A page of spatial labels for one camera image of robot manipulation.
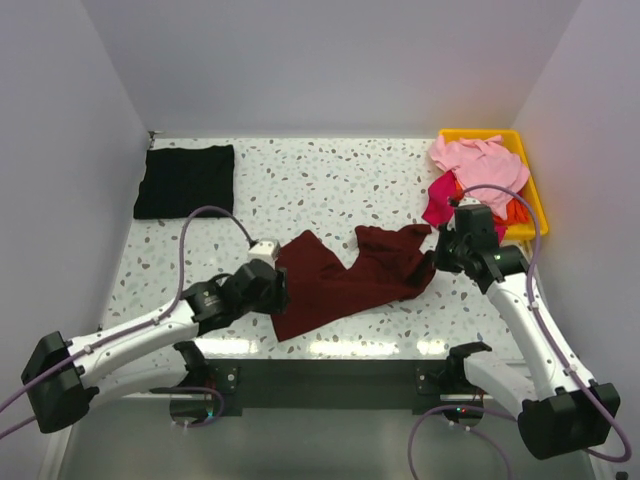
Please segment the dark red t shirt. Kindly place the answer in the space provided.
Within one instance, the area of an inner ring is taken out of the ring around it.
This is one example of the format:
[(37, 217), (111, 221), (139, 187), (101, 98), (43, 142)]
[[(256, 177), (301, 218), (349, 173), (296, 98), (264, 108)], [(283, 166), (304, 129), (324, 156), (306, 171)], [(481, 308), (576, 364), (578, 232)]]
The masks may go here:
[(310, 231), (286, 244), (277, 265), (287, 272), (290, 303), (271, 316), (284, 342), (337, 319), (395, 301), (418, 297), (435, 276), (434, 252), (421, 246), (432, 233), (425, 224), (398, 231), (358, 226), (358, 256), (345, 267)]

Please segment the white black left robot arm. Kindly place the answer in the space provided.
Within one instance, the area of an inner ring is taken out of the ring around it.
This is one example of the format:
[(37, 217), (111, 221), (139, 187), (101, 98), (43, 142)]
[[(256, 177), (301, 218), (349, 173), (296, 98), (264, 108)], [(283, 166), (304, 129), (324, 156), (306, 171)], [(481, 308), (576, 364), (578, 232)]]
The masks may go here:
[[(69, 340), (58, 331), (42, 337), (21, 374), (39, 430), (62, 430), (92, 407), (131, 393), (200, 390), (207, 368), (193, 339), (249, 313), (280, 314), (288, 302), (285, 270), (251, 260), (117, 327)], [(161, 354), (167, 347), (184, 358), (174, 367)]]

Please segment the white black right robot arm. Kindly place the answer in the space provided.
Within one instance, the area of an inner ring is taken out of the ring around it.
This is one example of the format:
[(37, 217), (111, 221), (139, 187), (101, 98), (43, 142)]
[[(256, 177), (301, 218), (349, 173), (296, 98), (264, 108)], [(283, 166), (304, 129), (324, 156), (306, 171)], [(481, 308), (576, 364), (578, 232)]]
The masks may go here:
[(455, 207), (451, 222), (439, 228), (435, 267), (476, 283), (506, 322), (530, 372), (517, 373), (479, 341), (450, 349), (437, 384), (488, 393), (515, 419), (537, 459), (604, 444), (620, 396), (572, 351), (540, 297), (529, 260), (518, 247), (500, 245), (488, 207)]

